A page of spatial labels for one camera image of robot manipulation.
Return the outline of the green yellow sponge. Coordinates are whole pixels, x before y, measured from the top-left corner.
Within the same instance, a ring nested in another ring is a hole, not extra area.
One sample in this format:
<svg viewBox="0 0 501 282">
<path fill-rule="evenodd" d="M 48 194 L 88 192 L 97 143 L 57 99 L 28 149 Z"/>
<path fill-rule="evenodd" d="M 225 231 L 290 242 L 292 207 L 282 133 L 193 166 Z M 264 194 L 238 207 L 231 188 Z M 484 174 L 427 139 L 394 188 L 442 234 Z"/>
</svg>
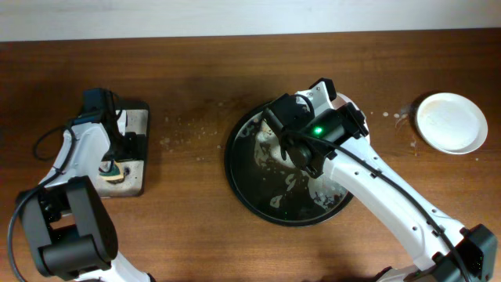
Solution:
<svg viewBox="0 0 501 282">
<path fill-rule="evenodd" d="M 116 182 L 124 179 L 124 169 L 119 163 L 113 163 L 107 172 L 99 172 L 99 176 L 107 182 Z"/>
</svg>

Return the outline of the cream white plate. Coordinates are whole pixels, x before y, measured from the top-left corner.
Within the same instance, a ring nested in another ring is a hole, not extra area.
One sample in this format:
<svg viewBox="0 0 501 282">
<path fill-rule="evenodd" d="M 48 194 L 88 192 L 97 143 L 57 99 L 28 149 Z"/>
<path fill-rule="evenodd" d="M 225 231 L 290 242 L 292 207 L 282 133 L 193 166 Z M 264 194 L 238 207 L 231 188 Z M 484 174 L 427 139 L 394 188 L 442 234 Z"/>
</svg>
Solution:
<svg viewBox="0 0 501 282">
<path fill-rule="evenodd" d="M 424 142 L 444 154 L 469 154 L 487 139 L 488 124 L 481 119 L 416 118 L 416 128 Z"/>
</svg>

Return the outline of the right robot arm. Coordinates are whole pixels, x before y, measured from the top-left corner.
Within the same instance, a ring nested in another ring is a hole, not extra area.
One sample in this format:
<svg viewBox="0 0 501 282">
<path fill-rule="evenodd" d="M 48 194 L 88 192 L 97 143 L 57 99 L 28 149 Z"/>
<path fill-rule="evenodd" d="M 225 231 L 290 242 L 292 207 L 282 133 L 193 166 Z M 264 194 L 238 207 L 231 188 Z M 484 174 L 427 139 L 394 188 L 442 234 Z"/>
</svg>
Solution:
<svg viewBox="0 0 501 282">
<path fill-rule="evenodd" d="M 381 281 L 489 281 L 496 236 L 447 216 L 393 171 L 370 146 L 365 116 L 352 103 L 316 110 L 292 103 L 277 113 L 283 155 L 316 178 L 325 175 L 357 197 L 395 236 L 413 265 Z"/>
</svg>

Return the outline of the pink white plate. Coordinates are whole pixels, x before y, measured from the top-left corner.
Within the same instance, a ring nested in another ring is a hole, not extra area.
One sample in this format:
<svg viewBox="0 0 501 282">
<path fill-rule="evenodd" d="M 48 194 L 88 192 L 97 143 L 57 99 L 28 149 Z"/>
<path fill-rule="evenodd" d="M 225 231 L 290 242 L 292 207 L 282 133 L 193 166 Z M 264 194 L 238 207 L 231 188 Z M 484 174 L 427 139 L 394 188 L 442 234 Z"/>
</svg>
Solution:
<svg viewBox="0 0 501 282">
<path fill-rule="evenodd" d="M 369 126 L 366 115 L 360 110 L 357 104 L 348 96 L 338 92 L 335 99 L 331 101 L 335 110 L 343 108 L 343 113 L 347 119 L 358 130 L 359 137 L 364 136 L 368 144 L 371 144 Z"/>
</svg>

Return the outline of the pale blue plate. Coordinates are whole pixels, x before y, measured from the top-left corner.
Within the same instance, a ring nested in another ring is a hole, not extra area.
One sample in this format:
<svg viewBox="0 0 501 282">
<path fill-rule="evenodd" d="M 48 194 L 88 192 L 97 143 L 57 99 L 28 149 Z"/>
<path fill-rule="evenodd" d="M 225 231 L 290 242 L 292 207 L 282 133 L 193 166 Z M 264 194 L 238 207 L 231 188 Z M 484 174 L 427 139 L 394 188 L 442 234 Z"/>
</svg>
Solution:
<svg viewBox="0 0 501 282">
<path fill-rule="evenodd" d="M 423 99 L 416 109 L 415 122 L 424 141 L 446 154 L 469 154 L 479 149 L 488 136 L 488 122 L 481 109 L 451 92 Z"/>
</svg>

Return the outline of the black rectangular soap tray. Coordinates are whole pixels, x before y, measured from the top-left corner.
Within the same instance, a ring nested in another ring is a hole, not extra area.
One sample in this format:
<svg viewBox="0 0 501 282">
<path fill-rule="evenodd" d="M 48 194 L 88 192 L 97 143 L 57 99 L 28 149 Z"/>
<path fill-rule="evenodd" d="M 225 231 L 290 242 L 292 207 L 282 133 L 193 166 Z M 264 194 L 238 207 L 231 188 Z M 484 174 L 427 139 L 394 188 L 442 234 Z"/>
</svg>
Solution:
<svg viewBox="0 0 501 282">
<path fill-rule="evenodd" d="M 125 114 L 119 119 L 118 127 L 121 135 L 126 132 L 136 132 L 147 135 L 147 156 L 143 160 L 115 161 L 111 157 L 111 137 L 110 148 L 105 153 L 101 169 L 107 172 L 110 165 L 119 163 L 124 169 L 124 179 L 116 182 L 107 182 L 99 174 L 96 176 L 95 188 L 101 197 L 137 197 L 144 191 L 144 180 L 146 173 L 146 162 L 148 158 L 148 141 L 150 137 L 150 107 L 140 100 L 126 100 L 121 102 Z"/>
</svg>

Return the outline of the round black tray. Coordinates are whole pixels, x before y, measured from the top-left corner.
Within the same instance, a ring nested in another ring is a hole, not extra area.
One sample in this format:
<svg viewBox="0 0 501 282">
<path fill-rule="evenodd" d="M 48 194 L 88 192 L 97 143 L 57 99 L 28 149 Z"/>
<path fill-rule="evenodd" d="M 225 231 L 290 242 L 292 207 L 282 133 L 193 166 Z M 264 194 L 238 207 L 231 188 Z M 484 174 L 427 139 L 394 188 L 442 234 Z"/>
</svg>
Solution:
<svg viewBox="0 0 501 282">
<path fill-rule="evenodd" d="M 334 217 L 353 195 L 325 176 L 312 179 L 274 159 L 274 142 L 256 140 L 264 108 L 239 119 L 226 143 L 225 174 L 233 193 L 255 215 L 281 226 L 312 226 Z"/>
</svg>

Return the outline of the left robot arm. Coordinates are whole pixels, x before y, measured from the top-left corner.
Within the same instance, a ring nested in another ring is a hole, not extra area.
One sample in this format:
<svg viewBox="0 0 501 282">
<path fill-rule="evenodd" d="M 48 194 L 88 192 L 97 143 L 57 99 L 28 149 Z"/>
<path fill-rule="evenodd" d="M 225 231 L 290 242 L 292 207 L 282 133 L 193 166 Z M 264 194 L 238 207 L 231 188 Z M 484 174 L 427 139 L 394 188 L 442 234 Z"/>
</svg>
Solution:
<svg viewBox="0 0 501 282">
<path fill-rule="evenodd" d="M 38 272 L 65 281 L 151 281 L 118 250 L 117 232 L 95 187 L 110 139 L 103 125 L 65 128 L 47 176 L 18 196 L 20 222 Z"/>
</svg>

